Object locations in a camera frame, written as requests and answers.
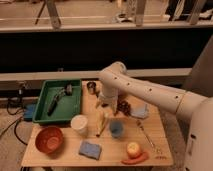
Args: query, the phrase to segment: paper cup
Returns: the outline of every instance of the paper cup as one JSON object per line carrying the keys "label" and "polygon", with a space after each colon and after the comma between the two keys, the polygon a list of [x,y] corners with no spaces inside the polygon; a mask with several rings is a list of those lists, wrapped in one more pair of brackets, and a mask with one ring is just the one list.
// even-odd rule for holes
{"label": "paper cup", "polygon": [[88,132],[88,119],[84,115],[77,115],[71,120],[71,127],[81,136],[86,137]]}

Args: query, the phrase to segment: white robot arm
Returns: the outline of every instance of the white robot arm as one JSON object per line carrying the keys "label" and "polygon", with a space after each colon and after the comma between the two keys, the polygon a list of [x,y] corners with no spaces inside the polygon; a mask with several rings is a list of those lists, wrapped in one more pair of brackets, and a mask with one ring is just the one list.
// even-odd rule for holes
{"label": "white robot arm", "polygon": [[185,154],[185,171],[211,171],[213,168],[213,98],[185,90],[141,81],[125,75],[126,67],[115,62],[104,68],[99,79],[99,103],[109,104],[116,112],[118,92],[125,91],[144,101],[176,114],[190,124]]}

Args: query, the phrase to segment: blue cup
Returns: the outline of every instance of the blue cup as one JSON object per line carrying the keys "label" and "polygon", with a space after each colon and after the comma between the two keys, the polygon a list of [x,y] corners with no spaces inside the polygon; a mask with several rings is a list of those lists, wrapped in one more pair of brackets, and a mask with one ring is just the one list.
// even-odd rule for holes
{"label": "blue cup", "polygon": [[121,137],[121,135],[123,133],[123,124],[122,124],[122,122],[118,121],[118,120],[110,121],[109,130],[110,130],[111,136],[113,138]]}

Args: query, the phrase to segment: wooden bowl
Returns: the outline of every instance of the wooden bowl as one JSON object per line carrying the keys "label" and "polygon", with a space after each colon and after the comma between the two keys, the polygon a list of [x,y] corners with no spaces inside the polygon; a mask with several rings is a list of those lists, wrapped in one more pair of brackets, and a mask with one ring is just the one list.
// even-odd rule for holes
{"label": "wooden bowl", "polygon": [[57,126],[48,126],[38,133],[35,145],[39,151],[49,154],[58,149],[62,142],[63,134],[60,128]]}

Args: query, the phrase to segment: green tray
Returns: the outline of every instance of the green tray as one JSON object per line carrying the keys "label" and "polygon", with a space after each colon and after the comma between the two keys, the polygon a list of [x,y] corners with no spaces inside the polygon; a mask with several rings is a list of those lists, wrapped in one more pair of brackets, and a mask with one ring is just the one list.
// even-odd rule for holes
{"label": "green tray", "polygon": [[[53,113],[48,116],[47,111],[55,94],[63,87],[71,83],[72,95],[63,96]],[[44,124],[58,124],[69,122],[72,117],[79,114],[81,110],[81,80],[48,80],[45,81],[38,99],[38,103],[33,116],[33,122]]]}

